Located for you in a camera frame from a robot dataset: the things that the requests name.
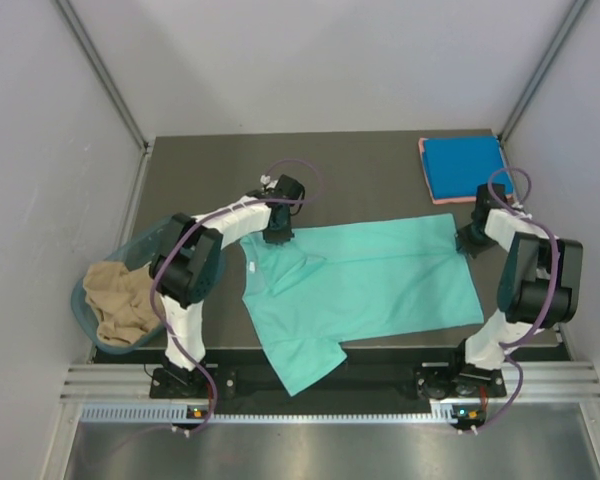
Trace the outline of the teal green t shirt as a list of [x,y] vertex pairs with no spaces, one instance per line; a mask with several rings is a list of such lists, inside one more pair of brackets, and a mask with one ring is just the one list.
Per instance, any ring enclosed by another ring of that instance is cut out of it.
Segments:
[[283,246],[244,237],[243,302],[295,396],[346,358],[344,342],[482,323],[450,214],[304,228]]

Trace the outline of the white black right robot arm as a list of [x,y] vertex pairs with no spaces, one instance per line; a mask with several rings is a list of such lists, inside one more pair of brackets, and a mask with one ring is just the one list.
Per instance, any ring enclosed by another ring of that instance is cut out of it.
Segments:
[[458,347],[446,380],[467,396],[499,370],[507,356],[537,333],[575,315],[583,245],[561,239],[511,206],[502,184],[477,188],[471,223],[456,232],[456,249],[472,258],[499,246],[506,253],[496,310]]

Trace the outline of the left aluminium corner post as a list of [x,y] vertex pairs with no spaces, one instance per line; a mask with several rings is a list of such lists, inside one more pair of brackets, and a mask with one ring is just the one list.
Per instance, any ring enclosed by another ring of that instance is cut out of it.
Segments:
[[138,123],[133,117],[127,102],[124,100],[112,74],[110,73],[104,59],[91,38],[84,22],[80,18],[73,4],[68,0],[53,0],[52,4],[58,11],[60,17],[68,27],[71,35],[86,58],[97,81],[104,90],[114,110],[122,121],[134,143],[141,151],[146,151],[149,141],[142,133]]

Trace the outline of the aluminium corner post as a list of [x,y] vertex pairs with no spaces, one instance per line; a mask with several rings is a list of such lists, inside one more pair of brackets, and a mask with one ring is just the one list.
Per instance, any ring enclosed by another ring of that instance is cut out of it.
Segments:
[[112,74],[110,73],[104,59],[91,38],[84,22],[80,18],[73,4],[68,0],[53,0],[52,4],[58,11],[60,17],[68,27],[71,35],[86,58],[97,81],[104,90],[114,110],[122,121],[134,143],[141,151],[146,151],[149,141],[142,133],[138,123],[133,117],[127,102],[124,100]]
[[508,115],[504,126],[497,134],[497,138],[501,146],[504,146],[514,133],[519,122],[529,109],[536,94],[546,80],[555,61],[559,57],[569,38],[577,28],[577,25],[591,4],[592,2],[590,0],[574,0],[570,2],[566,13],[551,36],[549,43],[539,59],[539,62],[534,68],[521,94],[515,102],[513,109]]

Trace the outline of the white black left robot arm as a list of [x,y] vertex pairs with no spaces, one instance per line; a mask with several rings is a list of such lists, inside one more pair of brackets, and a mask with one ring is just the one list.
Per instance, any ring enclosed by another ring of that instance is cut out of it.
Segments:
[[216,284],[223,250],[253,234],[267,244],[282,245],[293,237],[292,209],[305,201],[305,187],[282,175],[263,177],[263,186],[207,214],[173,215],[160,237],[149,266],[149,301],[168,333],[166,358],[175,367],[172,384],[185,396],[206,387],[200,367],[204,300]]

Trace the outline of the aluminium frame rail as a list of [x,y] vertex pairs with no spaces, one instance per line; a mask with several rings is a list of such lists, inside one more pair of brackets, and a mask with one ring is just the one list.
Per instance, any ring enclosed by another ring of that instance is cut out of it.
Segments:
[[[521,403],[600,401],[600,381],[589,362],[523,362]],[[78,403],[133,403],[150,400],[146,368],[131,364],[72,365],[60,400]]]

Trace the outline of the right aluminium corner post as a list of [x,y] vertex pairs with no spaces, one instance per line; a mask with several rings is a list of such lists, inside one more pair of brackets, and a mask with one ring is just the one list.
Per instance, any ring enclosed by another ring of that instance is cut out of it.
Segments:
[[566,13],[551,36],[549,43],[539,59],[539,62],[534,68],[521,94],[515,102],[513,109],[508,115],[504,126],[497,134],[497,138],[501,146],[504,146],[514,133],[519,122],[529,109],[536,94],[546,80],[555,61],[559,57],[569,38],[577,28],[577,25],[591,4],[592,2],[590,0],[574,0],[570,2]]

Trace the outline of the crumpled beige t shirt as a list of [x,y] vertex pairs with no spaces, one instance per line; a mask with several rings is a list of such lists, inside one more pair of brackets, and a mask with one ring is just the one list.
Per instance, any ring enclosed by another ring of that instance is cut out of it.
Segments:
[[82,286],[100,342],[131,347],[162,326],[150,303],[151,285],[147,264],[129,270],[123,262],[102,261],[88,268]]

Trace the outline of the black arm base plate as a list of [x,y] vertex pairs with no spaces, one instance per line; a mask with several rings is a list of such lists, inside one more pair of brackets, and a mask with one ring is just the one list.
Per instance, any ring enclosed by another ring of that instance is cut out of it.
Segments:
[[298,388],[283,384],[261,350],[214,350],[202,366],[215,381],[221,410],[247,401],[271,402],[279,409],[298,403],[317,410],[321,403],[347,395],[398,405],[506,395],[502,370],[469,365],[460,347],[347,348],[344,361]]

